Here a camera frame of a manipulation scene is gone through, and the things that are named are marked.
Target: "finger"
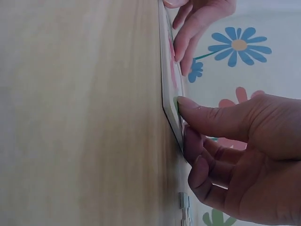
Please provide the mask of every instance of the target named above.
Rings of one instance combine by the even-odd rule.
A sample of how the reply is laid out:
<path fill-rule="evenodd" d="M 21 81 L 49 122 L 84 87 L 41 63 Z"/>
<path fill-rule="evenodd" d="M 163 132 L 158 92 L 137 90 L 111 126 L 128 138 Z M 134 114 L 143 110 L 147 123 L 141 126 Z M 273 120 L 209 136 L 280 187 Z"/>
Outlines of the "finger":
<path fill-rule="evenodd" d="M 217 142 L 205 138 L 203 139 L 204 148 L 213 156 L 215 160 L 236 165 L 245 151 L 236 150 L 229 147 L 223 147 Z"/>
<path fill-rule="evenodd" d="M 198 156 L 202 156 L 209 167 L 209 177 L 220 186 L 228 187 L 234 172 L 234 165 L 216 161 L 212 155 L 203 147 L 201 136 L 191 127 L 185 127 L 184 158 L 193 165 Z"/>
<path fill-rule="evenodd" d="M 189 0 L 163 0 L 167 8 L 179 8 L 185 5 Z"/>
<path fill-rule="evenodd" d="M 213 22 L 226 17 L 232 11 L 221 6 L 207 5 L 201 7 L 184 23 L 174 40 L 175 60 L 179 62 L 183 59 L 190 39 L 197 33 L 204 33 L 206 28 Z"/>
<path fill-rule="evenodd" d="M 178 97 L 179 112 L 185 121 L 200 134 L 209 137 L 225 137 L 247 143 L 251 126 L 248 114 L 252 101 L 225 107 L 202 107 L 186 97 Z"/>
<path fill-rule="evenodd" d="M 188 184 L 196 197 L 205 205 L 223 211 L 227 190 L 211 183 L 208 177 L 209 166 L 199 156 L 194 162 L 188 176 Z"/>
<path fill-rule="evenodd" d="M 187 15 L 191 12 L 192 10 L 192 2 L 189 1 L 185 5 L 181 6 L 177 15 L 174 18 L 173 22 L 173 28 L 177 29 L 185 20 Z"/>
<path fill-rule="evenodd" d="M 180 62 L 181 71 L 182 71 L 183 76 L 187 76 L 190 72 L 194 51 L 198 45 L 199 39 L 201 38 L 201 36 L 204 33 L 204 31 L 205 30 L 199 32 L 196 36 L 194 36 L 189 41 L 189 45 L 185 51 L 184 57 L 183 57 L 182 61 Z"/>

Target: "fingernail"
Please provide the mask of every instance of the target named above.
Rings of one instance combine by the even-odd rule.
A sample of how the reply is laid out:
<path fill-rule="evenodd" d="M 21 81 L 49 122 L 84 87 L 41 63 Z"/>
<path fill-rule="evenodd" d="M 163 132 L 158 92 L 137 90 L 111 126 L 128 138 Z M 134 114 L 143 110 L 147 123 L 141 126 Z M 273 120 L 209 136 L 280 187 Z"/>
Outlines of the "fingernail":
<path fill-rule="evenodd" d="M 178 105 L 179 107 L 183 107 L 183 108 L 188 108 L 188 109 L 194 109 L 199 107 L 199 105 L 197 103 L 195 103 L 194 101 L 186 98 L 186 97 L 178 97 L 177 98 L 178 101 Z"/>
<path fill-rule="evenodd" d="M 198 163 L 198 160 L 201 158 L 202 156 L 201 155 L 199 155 L 196 159 L 195 159 L 195 161 L 194 161 L 194 163 L 193 163 L 193 165 L 197 165 L 197 163 Z"/>
<path fill-rule="evenodd" d="M 178 6 L 183 0 L 164 0 L 164 2 L 171 6 Z"/>

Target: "knuckle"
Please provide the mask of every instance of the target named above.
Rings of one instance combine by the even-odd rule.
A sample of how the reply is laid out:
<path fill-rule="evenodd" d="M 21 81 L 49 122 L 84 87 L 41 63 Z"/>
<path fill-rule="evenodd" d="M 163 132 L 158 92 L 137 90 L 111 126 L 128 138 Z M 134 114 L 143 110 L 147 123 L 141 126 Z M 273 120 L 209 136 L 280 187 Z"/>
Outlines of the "knuckle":
<path fill-rule="evenodd" d="M 217 6 L 224 16 L 231 16 L 236 11 L 236 2 L 233 0 L 222 0 Z"/>
<path fill-rule="evenodd" d="M 209 109 L 206 117 L 208 121 L 218 121 L 221 116 L 222 116 L 222 109 L 215 107 Z"/>
<path fill-rule="evenodd" d="M 191 27 L 193 27 L 193 29 L 196 31 L 200 31 L 206 27 L 206 24 L 204 24 L 204 22 L 200 20 L 196 14 L 191 15 L 190 22 Z"/>

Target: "fingertip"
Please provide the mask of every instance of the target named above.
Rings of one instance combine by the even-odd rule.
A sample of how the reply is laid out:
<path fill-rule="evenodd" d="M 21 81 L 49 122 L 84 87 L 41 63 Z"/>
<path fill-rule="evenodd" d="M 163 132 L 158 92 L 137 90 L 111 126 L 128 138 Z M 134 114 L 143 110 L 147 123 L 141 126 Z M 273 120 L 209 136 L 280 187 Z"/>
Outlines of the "fingertip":
<path fill-rule="evenodd" d="M 190 126 L 186 126 L 184 129 L 184 158 L 190 165 L 193 165 L 198 156 L 202 154 L 202 152 L 202 136 L 194 131 Z"/>
<path fill-rule="evenodd" d="M 209 166 L 201 156 L 197 157 L 188 176 L 188 185 L 194 190 L 200 187 L 208 178 Z"/>
<path fill-rule="evenodd" d="M 188 0 L 164 0 L 163 3 L 167 8 L 179 8 L 185 5 Z"/>
<path fill-rule="evenodd" d="M 184 77 L 187 77 L 187 76 L 189 75 L 191 65 L 187 64 L 186 61 L 182 60 L 182 61 L 180 62 L 180 66 L 181 66 L 181 72 L 182 72 L 182 75 L 183 75 Z"/>

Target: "wooden surface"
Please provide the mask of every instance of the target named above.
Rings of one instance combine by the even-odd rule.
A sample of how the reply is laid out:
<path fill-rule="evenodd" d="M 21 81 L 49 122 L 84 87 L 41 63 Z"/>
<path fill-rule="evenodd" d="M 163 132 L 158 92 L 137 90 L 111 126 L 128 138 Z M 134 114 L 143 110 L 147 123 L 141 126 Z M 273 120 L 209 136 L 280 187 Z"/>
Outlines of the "wooden surface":
<path fill-rule="evenodd" d="M 0 1 L 2 226 L 179 225 L 185 167 L 156 0 Z"/>

